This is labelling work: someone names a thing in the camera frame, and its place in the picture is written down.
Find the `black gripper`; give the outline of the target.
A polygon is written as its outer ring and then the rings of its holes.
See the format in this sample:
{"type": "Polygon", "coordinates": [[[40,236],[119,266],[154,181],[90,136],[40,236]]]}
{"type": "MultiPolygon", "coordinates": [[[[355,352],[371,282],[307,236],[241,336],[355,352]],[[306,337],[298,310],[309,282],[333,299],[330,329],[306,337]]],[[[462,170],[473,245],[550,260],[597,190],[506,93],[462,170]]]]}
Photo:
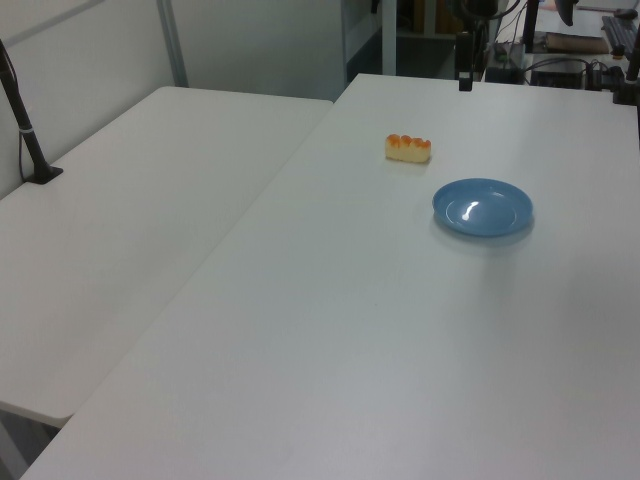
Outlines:
{"type": "Polygon", "coordinates": [[[469,92],[473,88],[473,33],[462,31],[456,34],[456,78],[460,91],[469,92]]]}

